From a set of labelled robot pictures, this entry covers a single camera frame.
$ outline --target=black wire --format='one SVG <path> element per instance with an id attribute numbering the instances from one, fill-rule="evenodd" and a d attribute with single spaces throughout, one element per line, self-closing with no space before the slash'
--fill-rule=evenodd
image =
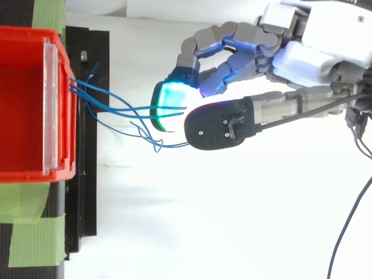
<path id="1" fill-rule="evenodd" d="M 332 257 L 331 257 L 331 262 L 330 262 L 330 266 L 328 268 L 328 275 L 327 275 L 327 279 L 330 279 L 331 278 L 331 273 L 332 273 L 332 267 L 333 267 L 333 263 L 334 263 L 334 260 L 335 260 L 335 257 L 336 257 L 336 253 L 337 253 L 337 249 L 341 243 L 341 240 L 342 240 L 342 237 L 344 236 L 345 232 L 346 232 L 346 229 L 348 228 L 349 224 L 350 224 L 350 221 L 359 205 L 359 202 L 360 200 L 362 199 L 362 197 L 364 196 L 364 194 L 367 192 L 367 190 L 370 188 L 370 185 L 372 184 L 372 177 L 371 179 L 369 179 L 368 183 L 366 184 L 366 186 L 364 186 L 364 188 L 362 189 L 362 191 L 360 192 L 359 196 L 357 197 L 355 203 L 354 203 L 354 206 L 352 208 L 352 210 L 350 211 L 349 213 L 349 216 L 345 222 L 345 225 L 344 227 L 342 228 L 342 231 L 337 239 L 337 242 L 336 242 L 336 245 L 335 245 L 335 248 L 333 249 L 333 253 L 332 253 Z"/>
<path id="2" fill-rule="evenodd" d="M 354 136 L 354 142 L 355 142 L 356 147 L 359 149 L 359 151 L 360 151 L 364 156 L 366 156 L 366 157 L 368 157 L 369 159 L 372 160 L 372 156 L 369 156 L 369 155 L 368 155 L 367 153 L 365 153 L 365 152 L 362 150 L 362 148 L 360 147 L 360 145 L 359 145 L 359 143 L 358 143 L 358 140 L 357 140 L 357 138 L 356 138 L 356 133 L 355 133 L 354 129 L 351 128 L 350 130 L 351 130 L 351 132 L 353 133 L 353 136 Z"/>
<path id="3" fill-rule="evenodd" d="M 354 136 L 354 141 L 355 141 L 355 145 L 358 147 L 359 151 L 367 156 L 368 158 L 370 158 L 372 160 L 372 156 L 369 156 L 367 155 L 362 149 L 361 147 L 359 146 L 358 144 L 358 140 L 356 138 L 356 133 L 354 131 L 353 128 L 350 129 L 351 132 L 353 133 L 353 136 Z M 360 140 L 360 142 L 363 144 L 363 146 L 370 152 L 369 148 L 364 144 L 364 142 L 362 140 Z M 331 278 L 331 273 L 332 273 L 332 268 L 333 268 L 333 264 L 334 264 L 334 261 L 335 261 L 335 258 L 336 258 L 336 253 L 337 253 L 337 250 L 338 250 L 338 247 L 341 243 L 341 240 L 342 240 L 342 237 L 344 237 L 344 234 L 346 232 L 346 229 L 348 228 L 349 224 L 350 224 L 350 221 L 359 205 L 359 202 L 360 200 L 362 199 L 363 195 L 367 192 L 367 190 L 370 188 L 370 185 L 372 184 L 372 177 L 371 179 L 368 181 L 368 183 L 366 184 L 366 186 L 364 186 L 364 188 L 362 189 L 362 191 L 360 192 L 359 196 L 357 197 L 355 203 L 354 203 L 354 206 L 352 208 L 352 210 L 350 211 L 349 213 L 349 216 L 345 222 L 345 225 L 344 227 L 342 228 L 342 231 L 337 239 L 337 242 L 336 242 L 336 245 L 335 245 L 335 248 L 333 249 L 333 253 L 332 253 L 332 257 L 331 257 L 331 262 L 330 262 L 330 266 L 328 268 L 328 274 L 327 274 L 327 279 L 330 279 Z"/>
<path id="4" fill-rule="evenodd" d="M 342 99 L 337 100 L 333 103 L 329 103 L 328 105 L 321 106 L 320 108 L 313 109 L 313 110 L 310 110 L 308 112 L 303 112 L 303 113 L 300 113 L 298 115 L 287 117 L 285 119 L 274 121 L 274 122 L 271 122 L 271 123 L 268 123 L 268 124 L 265 124 L 265 125 L 261 125 L 257 129 L 263 131 L 263 130 L 266 130 L 266 129 L 269 129 L 269 128 L 277 127 L 279 125 L 287 124 L 287 123 L 297 121 L 297 120 L 300 120 L 300 119 L 303 119 L 303 118 L 306 118 L 306 117 L 317 115 L 318 113 L 325 112 L 326 110 L 332 109 L 332 108 L 334 108 L 336 106 L 339 106 L 339 105 L 342 105 L 344 103 L 354 101 L 356 99 L 367 98 L 367 97 L 368 97 L 367 94 L 357 94 L 357 95 L 349 96 L 349 97 L 346 97 L 346 98 L 342 98 Z"/>
<path id="5" fill-rule="evenodd" d="M 225 50 L 225 51 L 230 51 L 230 52 L 232 52 L 232 53 L 236 53 L 236 49 L 229 48 L 228 46 L 225 46 L 225 47 L 224 47 L 224 50 Z"/>
<path id="6" fill-rule="evenodd" d="M 367 145 L 363 142 L 362 139 L 360 139 L 359 141 L 360 141 L 360 143 L 362 144 L 362 146 L 366 149 L 366 151 L 370 154 L 370 156 L 372 157 L 372 151 L 371 151 L 371 149 L 369 149 L 369 148 L 367 147 Z"/>

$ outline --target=robotic hand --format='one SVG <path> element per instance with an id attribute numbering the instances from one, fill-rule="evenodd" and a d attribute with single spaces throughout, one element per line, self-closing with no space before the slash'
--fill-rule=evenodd
<path id="1" fill-rule="evenodd" d="M 181 106 L 202 95 L 184 122 L 188 142 L 202 150 L 234 147 L 267 128 L 304 117 L 338 115 L 346 108 L 370 113 L 371 27 L 372 12 L 352 3 L 269 4 L 256 25 L 228 22 L 186 39 L 176 68 L 155 87 L 151 105 Z M 224 49 L 234 54 L 218 68 L 199 73 L 199 59 Z M 296 90 L 224 101 L 229 84 L 261 76 Z M 161 113 L 166 114 L 151 110 L 154 116 Z M 153 125 L 169 131 L 165 119 L 153 120 Z"/>

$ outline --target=screw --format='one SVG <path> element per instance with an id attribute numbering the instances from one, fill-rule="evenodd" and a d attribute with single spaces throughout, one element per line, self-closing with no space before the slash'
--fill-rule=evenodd
<path id="1" fill-rule="evenodd" d="M 86 51 L 82 51 L 81 53 L 80 53 L 80 60 L 82 61 L 82 62 L 86 62 L 86 61 L 88 61 L 88 54 L 87 54 L 87 52 Z"/>

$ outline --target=red container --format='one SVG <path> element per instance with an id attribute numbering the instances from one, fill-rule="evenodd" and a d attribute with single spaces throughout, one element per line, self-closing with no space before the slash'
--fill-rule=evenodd
<path id="1" fill-rule="evenodd" d="M 0 183 L 75 175 L 76 96 L 53 30 L 0 26 Z"/>

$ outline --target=green light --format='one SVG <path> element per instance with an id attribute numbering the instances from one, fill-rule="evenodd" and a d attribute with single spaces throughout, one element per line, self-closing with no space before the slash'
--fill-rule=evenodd
<path id="1" fill-rule="evenodd" d="M 201 97 L 200 91 L 189 85 L 183 83 L 166 83 L 160 89 L 158 106 L 187 107 L 194 100 L 201 99 Z M 157 109 L 156 115 L 170 115 L 175 112 L 175 110 L 171 109 Z M 180 118 L 183 119 L 181 116 L 159 118 L 158 124 L 165 131 L 175 130 L 175 127 L 179 126 Z"/>

